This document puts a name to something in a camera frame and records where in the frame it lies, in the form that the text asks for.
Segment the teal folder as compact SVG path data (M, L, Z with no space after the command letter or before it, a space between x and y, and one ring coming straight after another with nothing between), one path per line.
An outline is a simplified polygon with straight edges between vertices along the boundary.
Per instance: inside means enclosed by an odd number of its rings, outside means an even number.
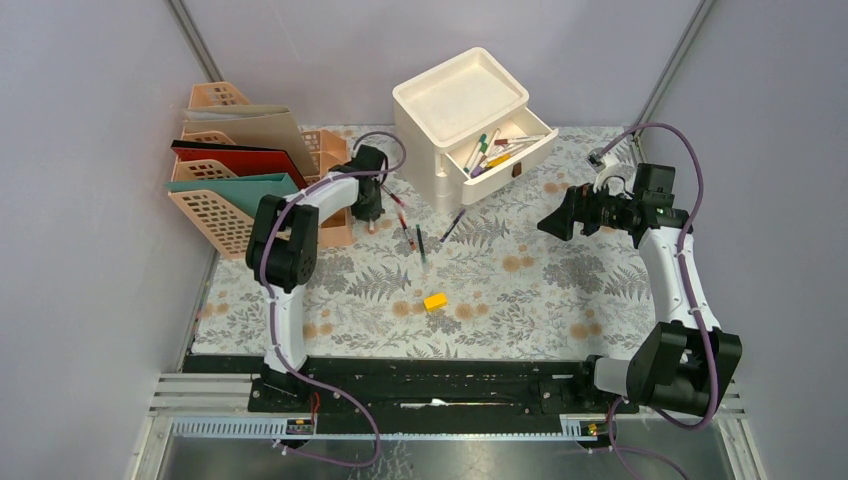
M250 217L254 217L260 200L265 195L285 197L299 191L286 173L272 173L246 177L171 181L165 183L171 193L209 190Z

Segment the red ring binder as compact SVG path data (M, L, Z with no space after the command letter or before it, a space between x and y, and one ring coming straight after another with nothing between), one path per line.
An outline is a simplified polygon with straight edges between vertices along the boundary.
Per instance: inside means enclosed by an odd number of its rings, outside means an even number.
M285 150L174 140L177 179L224 179L285 173L299 188L308 183Z

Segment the yellow capped white marker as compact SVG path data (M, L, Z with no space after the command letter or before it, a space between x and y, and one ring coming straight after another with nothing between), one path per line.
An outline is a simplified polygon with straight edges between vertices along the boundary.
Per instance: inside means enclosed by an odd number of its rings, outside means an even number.
M506 162L506 161L510 160L510 159L511 159L514 155L515 155L515 152L507 153L507 154L501 155L501 156L499 156L499 157L497 157L497 158L495 158L495 159L493 159L493 160L489 161L489 162L486 164L486 166L484 167L484 169L485 169L485 170L488 170L488 169L495 168L495 167L497 167L497 166L499 166L499 165L503 164L504 162Z

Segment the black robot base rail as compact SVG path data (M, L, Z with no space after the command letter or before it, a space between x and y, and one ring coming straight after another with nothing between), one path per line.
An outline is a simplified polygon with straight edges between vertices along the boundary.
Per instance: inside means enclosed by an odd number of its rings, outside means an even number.
M580 361L311 357L301 381L260 356L191 355L188 374L245 374L251 413L304 413L320 434L555 434L560 418L606 416L614 401Z

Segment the plain white marker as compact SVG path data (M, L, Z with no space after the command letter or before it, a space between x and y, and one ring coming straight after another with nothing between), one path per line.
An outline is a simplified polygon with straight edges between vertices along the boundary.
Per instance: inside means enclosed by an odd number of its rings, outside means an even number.
M524 150L540 147L540 146L543 145L543 143L544 143L543 140L539 140L539 141L536 141L536 142L507 144L498 152L498 154L499 155L516 155L516 154L519 154L520 152L522 152Z

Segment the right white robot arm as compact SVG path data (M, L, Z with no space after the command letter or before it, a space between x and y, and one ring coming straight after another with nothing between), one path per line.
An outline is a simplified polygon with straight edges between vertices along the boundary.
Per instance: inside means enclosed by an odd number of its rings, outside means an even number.
M722 330L700 284L689 215L673 206L674 178L672 167L642 164L631 195L604 184L572 186L537 224L563 241L576 225L585 236L602 227L624 231L648 274L656 325L629 360L588 358L590 374L573 386L583 410L597 412L615 394L655 411L710 418L741 359L740 338Z

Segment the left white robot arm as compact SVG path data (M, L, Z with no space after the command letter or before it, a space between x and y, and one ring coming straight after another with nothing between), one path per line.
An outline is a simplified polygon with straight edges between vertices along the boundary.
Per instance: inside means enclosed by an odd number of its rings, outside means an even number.
M270 346L264 357L272 398L288 411L309 401L310 385L329 386L301 372L307 352L302 333L305 285L317 265L319 227L336 213L372 223L383 214L381 181L391 171L388 156L357 146L352 159L332 167L316 183L286 197L259 202L245 263L266 289Z

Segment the white top drawer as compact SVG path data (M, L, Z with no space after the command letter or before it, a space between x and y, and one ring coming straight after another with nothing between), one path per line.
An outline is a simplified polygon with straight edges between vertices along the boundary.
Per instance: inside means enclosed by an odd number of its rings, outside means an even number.
M453 203L471 205L543 163L559 131L525 108L444 155Z

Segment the beige notebook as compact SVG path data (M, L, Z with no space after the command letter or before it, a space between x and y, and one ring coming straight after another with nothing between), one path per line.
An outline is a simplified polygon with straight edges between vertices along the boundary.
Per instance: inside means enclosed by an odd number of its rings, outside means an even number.
M299 123L283 105L225 105L182 110L186 133L220 131L236 145L286 151L303 176L319 173Z

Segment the white three-drawer cabinet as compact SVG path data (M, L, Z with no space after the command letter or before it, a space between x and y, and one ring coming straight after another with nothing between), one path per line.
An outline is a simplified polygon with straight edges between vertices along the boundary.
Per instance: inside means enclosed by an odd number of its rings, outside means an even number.
M392 97L395 133L406 148L401 176L440 213L460 204L468 180L455 149L476 145L529 101L524 86L482 47L400 83Z

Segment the dark red capped marker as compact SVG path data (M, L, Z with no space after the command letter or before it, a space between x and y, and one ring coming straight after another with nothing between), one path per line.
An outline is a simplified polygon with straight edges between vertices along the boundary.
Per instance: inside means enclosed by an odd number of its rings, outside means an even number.
M527 146L533 145L542 141L546 138L545 135L535 135L535 136L524 136L524 137L516 137L516 138L504 138L497 139L493 142L494 146L499 146L504 149L513 148L514 146Z

